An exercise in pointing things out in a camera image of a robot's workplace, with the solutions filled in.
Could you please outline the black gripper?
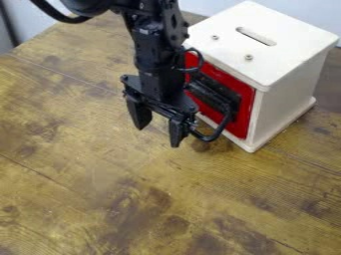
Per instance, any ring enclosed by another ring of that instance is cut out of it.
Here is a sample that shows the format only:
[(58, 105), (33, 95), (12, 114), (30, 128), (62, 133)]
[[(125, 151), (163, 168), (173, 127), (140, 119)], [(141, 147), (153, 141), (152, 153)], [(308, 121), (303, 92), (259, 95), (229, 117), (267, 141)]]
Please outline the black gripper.
[(139, 74), (123, 75), (128, 112), (137, 130), (159, 114), (169, 121), (169, 146), (188, 136), (196, 105), (184, 94), (184, 48), (187, 31), (133, 28), (135, 66)]

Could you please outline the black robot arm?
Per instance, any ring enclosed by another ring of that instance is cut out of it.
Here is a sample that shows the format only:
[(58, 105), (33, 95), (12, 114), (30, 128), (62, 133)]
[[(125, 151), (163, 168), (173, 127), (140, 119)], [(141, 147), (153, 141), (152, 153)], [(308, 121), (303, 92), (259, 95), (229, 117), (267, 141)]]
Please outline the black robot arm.
[(184, 94), (183, 41), (188, 23), (176, 0), (60, 0), (72, 12), (64, 15), (46, 0), (29, 0), (54, 20), (80, 24), (110, 11), (120, 15), (135, 45), (139, 73), (121, 76), (128, 112), (137, 129), (155, 114), (168, 119), (169, 145), (177, 147), (189, 134), (196, 104)]

